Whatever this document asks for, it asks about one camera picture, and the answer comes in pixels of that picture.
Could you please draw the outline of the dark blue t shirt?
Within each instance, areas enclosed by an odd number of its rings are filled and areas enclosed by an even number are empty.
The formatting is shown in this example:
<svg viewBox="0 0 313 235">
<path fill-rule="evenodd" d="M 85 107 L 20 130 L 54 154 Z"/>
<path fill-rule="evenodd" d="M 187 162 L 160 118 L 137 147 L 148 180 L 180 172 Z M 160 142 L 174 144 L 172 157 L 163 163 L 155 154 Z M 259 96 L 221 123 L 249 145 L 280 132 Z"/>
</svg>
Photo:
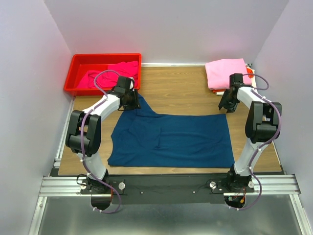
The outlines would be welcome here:
<svg viewBox="0 0 313 235">
<path fill-rule="evenodd" d="M 224 114 L 158 114 L 139 97 L 123 111 L 112 134 L 110 166 L 230 168 L 234 156 Z"/>
</svg>

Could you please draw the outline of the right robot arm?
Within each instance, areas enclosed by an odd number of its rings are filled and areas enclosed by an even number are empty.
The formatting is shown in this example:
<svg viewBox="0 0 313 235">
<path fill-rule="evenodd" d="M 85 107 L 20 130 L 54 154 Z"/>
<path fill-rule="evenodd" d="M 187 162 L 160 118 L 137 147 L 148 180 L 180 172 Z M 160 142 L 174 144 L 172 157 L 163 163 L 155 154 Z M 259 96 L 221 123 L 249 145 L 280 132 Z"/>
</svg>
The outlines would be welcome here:
<svg viewBox="0 0 313 235">
<path fill-rule="evenodd" d="M 279 137 L 281 129 L 282 105 L 261 96 L 257 92 L 258 88 L 246 85 L 243 78 L 244 74 L 241 73 L 230 75 L 229 89 L 224 92 L 218 105 L 219 109 L 224 108 L 227 113 L 235 112 L 239 103 L 249 108 L 245 125 L 245 146 L 239 159 L 220 183 L 220 186 L 230 192 L 249 187 L 259 157 Z"/>
</svg>

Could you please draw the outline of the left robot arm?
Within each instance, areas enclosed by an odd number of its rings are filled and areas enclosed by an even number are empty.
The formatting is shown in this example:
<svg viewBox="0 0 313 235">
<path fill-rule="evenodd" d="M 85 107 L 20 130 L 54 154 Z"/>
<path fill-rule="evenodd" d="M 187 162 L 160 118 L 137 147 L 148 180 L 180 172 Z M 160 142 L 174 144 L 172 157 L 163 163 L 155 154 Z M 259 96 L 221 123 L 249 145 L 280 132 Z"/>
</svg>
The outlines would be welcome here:
<svg viewBox="0 0 313 235">
<path fill-rule="evenodd" d="M 102 98 L 82 111 L 72 111 L 65 144 L 80 159 L 86 170 L 86 179 L 80 184 L 82 190 L 105 192 L 108 186 L 108 171 L 99 155 L 102 122 L 115 111 L 139 109 L 137 89 L 132 77 L 119 76 L 117 84 Z"/>
</svg>

